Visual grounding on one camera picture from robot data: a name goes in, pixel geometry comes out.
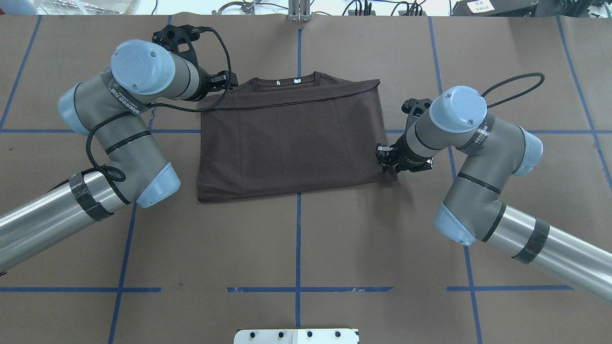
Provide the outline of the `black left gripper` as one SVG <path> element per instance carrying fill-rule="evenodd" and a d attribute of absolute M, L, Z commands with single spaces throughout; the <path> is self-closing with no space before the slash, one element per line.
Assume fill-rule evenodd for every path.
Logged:
<path fill-rule="evenodd" d="M 234 72 L 223 70 L 217 74 L 208 74 L 203 67 L 197 67 L 199 84 L 193 94 L 193 101 L 197 102 L 205 98 L 210 92 L 219 92 L 225 89 L 231 90 L 238 86 L 238 76 Z"/>

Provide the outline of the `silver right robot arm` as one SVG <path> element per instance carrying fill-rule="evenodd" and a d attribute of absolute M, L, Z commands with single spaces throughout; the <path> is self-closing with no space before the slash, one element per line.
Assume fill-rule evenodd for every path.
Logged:
<path fill-rule="evenodd" d="M 511 176 L 540 162 L 544 146 L 523 127 L 490 113 L 483 96 L 455 86 L 435 100 L 408 100 L 404 134 L 395 144 L 378 144 L 383 170 L 428 170 L 448 146 L 466 155 L 442 201 L 434 226 L 464 246 L 477 240 L 515 261 L 533 266 L 574 288 L 611 301 L 611 254 L 505 204 L 499 196 Z"/>

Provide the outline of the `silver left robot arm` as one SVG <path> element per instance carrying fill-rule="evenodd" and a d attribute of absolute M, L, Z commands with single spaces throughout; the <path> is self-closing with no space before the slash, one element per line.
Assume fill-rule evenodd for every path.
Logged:
<path fill-rule="evenodd" d="M 160 106 L 158 98 L 196 102 L 238 81 L 231 66 L 207 76 L 172 45 L 122 42 L 99 75 L 61 96 L 58 111 L 86 136 L 91 167 L 1 217 L 2 275 L 125 205 L 148 208 L 181 187 L 142 115 Z"/>

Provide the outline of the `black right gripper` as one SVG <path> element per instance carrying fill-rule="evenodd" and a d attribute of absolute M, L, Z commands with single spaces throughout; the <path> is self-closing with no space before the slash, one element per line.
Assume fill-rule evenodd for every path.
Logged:
<path fill-rule="evenodd" d="M 406 134 L 400 136 L 391 146 L 378 143 L 375 155 L 383 170 L 393 166 L 396 173 L 422 172 L 433 168 L 431 157 L 422 157 L 411 150 L 406 141 Z"/>

